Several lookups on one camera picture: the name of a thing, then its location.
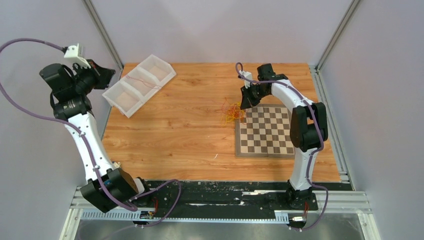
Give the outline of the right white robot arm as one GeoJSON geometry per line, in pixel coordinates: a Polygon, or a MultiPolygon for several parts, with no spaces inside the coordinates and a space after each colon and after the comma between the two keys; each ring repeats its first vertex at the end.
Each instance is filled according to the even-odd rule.
{"type": "Polygon", "coordinates": [[[242,110],[253,108],[262,98],[272,95],[291,113],[289,136],[294,146],[294,169],[282,201],[291,209],[303,208],[312,199],[315,160],[329,136],[326,106],[300,93],[285,74],[275,73],[270,63],[257,68],[257,80],[249,76],[240,62],[235,64],[235,70],[244,81],[240,89],[242,110]]]}

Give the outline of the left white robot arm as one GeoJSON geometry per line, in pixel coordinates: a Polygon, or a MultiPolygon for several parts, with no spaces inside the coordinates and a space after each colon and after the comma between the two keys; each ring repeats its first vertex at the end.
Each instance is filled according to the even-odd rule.
{"type": "Polygon", "coordinates": [[[68,67],[53,63],[40,70],[40,77],[51,88],[50,105],[54,119],[64,124],[71,134],[84,164],[86,184],[80,188],[85,200],[103,213],[123,204],[135,210],[133,199],[140,207],[153,201],[153,193],[143,180],[133,178],[108,157],[102,144],[97,121],[88,94],[108,88],[115,70],[97,65],[88,59],[87,66],[73,63],[68,67]]]}

